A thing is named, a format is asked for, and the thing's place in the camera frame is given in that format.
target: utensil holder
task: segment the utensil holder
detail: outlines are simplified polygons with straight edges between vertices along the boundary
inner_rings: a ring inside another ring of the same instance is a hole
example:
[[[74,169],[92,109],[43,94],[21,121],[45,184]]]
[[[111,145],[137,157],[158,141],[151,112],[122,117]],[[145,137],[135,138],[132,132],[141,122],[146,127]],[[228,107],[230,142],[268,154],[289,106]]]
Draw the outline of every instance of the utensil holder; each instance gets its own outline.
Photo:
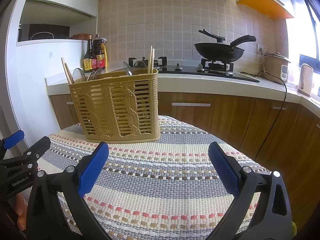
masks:
[[[101,74],[70,84],[71,97],[87,141],[137,143],[158,140],[158,70]]]

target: woven table mat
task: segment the woven table mat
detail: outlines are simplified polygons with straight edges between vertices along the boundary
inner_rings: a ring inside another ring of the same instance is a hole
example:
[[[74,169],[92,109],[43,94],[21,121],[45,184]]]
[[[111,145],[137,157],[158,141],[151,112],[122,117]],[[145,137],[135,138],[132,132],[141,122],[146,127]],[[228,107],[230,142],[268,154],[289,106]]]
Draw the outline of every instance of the woven table mat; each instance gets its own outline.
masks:
[[[204,130],[168,116],[159,116],[159,124],[156,142],[108,144],[109,158],[84,197],[112,239],[205,239],[233,200],[208,157],[214,141],[241,166],[269,173]],[[49,137],[51,148],[38,160],[48,174],[76,166],[98,145],[85,140],[79,124]],[[80,233],[62,193],[59,199],[70,228]],[[239,232],[248,226],[258,199],[256,193]]]

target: beige wall tile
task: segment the beige wall tile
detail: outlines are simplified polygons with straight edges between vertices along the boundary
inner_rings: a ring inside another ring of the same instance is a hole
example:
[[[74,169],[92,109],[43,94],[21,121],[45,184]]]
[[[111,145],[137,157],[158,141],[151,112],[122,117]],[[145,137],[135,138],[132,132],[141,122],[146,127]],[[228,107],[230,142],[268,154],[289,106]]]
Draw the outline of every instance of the beige wall tile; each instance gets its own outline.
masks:
[[[237,70],[261,69],[257,43],[288,56],[285,21],[274,22],[235,0],[100,0],[98,30],[108,40],[110,61],[142,58],[151,45],[156,57],[200,60],[194,44],[216,42],[200,29],[226,37],[226,43],[247,34],[257,38],[239,46],[245,52],[234,62]]]

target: stove knob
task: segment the stove knob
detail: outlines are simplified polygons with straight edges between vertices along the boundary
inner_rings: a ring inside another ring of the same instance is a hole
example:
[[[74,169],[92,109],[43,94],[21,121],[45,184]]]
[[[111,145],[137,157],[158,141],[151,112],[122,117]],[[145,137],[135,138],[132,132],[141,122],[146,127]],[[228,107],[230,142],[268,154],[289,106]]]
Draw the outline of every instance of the stove knob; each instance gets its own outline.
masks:
[[[182,70],[182,67],[180,67],[179,63],[177,63],[177,65],[174,67],[174,70],[177,70],[177,71]]]
[[[203,67],[202,67],[202,65],[201,65],[201,64],[199,64],[199,65],[198,65],[198,67],[196,68],[196,70],[198,70],[198,71],[203,71]]]

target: black cable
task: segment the black cable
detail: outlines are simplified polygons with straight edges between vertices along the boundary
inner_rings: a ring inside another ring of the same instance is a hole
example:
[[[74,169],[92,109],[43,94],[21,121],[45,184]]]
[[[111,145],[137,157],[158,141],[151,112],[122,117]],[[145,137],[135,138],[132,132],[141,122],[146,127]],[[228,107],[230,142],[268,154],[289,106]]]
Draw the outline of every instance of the black cable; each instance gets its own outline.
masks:
[[[250,73],[247,73],[247,72],[240,72],[240,74],[247,74],[247,75],[250,75],[252,77],[257,77],[261,72],[263,72],[263,71],[259,71],[258,74],[256,74],[256,75],[253,75],[253,74],[250,74]]]
[[[256,77],[256,76],[258,76],[261,72],[263,72],[263,71],[259,71],[258,74],[256,74],[256,75],[249,74],[249,73],[246,73],[246,72],[240,72],[240,73],[241,73],[241,74],[248,74],[248,75],[250,75],[250,76]],[[281,105],[281,107],[280,107],[280,110],[279,110],[279,112],[278,112],[278,114],[277,114],[277,116],[276,116],[273,124],[271,125],[271,127],[270,127],[270,129],[269,129],[269,131],[268,131],[267,136],[264,138],[263,143],[261,144],[259,150],[257,151],[257,154],[255,155],[255,157],[254,157],[254,159],[253,159],[254,161],[256,160],[256,157],[258,156],[260,150],[262,149],[264,143],[266,142],[266,140],[267,140],[267,138],[268,138],[268,136],[269,136],[269,134],[270,134],[273,126],[275,125],[276,121],[278,120],[278,117],[279,117],[279,115],[280,115],[280,113],[281,113],[281,110],[282,110],[282,108],[283,108],[283,106],[284,106],[285,99],[287,98],[287,92],[288,92],[288,91],[287,91],[287,86],[285,85],[284,81],[283,81],[281,78],[278,78],[278,77],[276,77],[276,76],[273,76],[273,75],[271,75],[271,74],[268,73],[268,72],[266,72],[266,74],[268,74],[268,75],[270,75],[270,76],[272,76],[272,77],[274,77],[274,78],[277,78],[277,79],[281,80],[281,82],[283,83],[283,85],[284,85],[284,87],[285,87],[285,94],[284,94],[284,99],[283,99],[283,101],[282,101],[282,105]]]

